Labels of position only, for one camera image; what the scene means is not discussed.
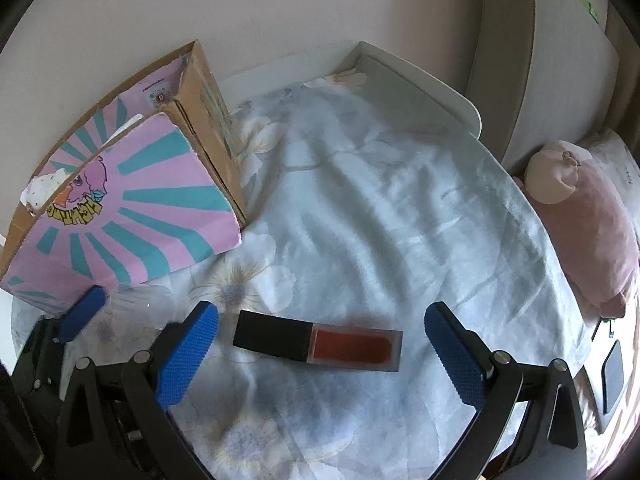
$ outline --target gray upholstered headboard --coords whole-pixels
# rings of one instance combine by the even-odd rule
[[[484,0],[466,89],[481,142],[511,174],[551,140],[602,126],[618,55],[578,0]]]

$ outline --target beige wall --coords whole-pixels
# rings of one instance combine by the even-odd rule
[[[36,0],[0,56],[0,233],[57,138],[121,80],[199,38],[217,78],[366,40],[464,89],[481,0]]]

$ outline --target lipstick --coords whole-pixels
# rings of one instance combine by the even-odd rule
[[[397,372],[402,331],[327,325],[241,310],[233,344],[309,364]]]

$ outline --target blue textured pad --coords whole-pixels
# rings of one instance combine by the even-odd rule
[[[218,334],[219,323],[217,308],[207,303],[158,372],[156,399],[163,410],[166,411],[169,406],[178,404],[184,397],[200,363]]]
[[[101,286],[92,286],[92,288],[60,318],[56,337],[61,343],[73,341],[80,331],[92,320],[93,316],[104,307],[106,302],[107,292]]]
[[[484,370],[433,303],[424,313],[424,331],[438,354],[460,400],[480,410],[486,399]]]

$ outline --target cartoon illustration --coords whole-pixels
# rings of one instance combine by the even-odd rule
[[[98,156],[89,162],[47,208],[50,218],[64,225],[88,224],[100,214],[100,202],[107,195],[107,169]]]

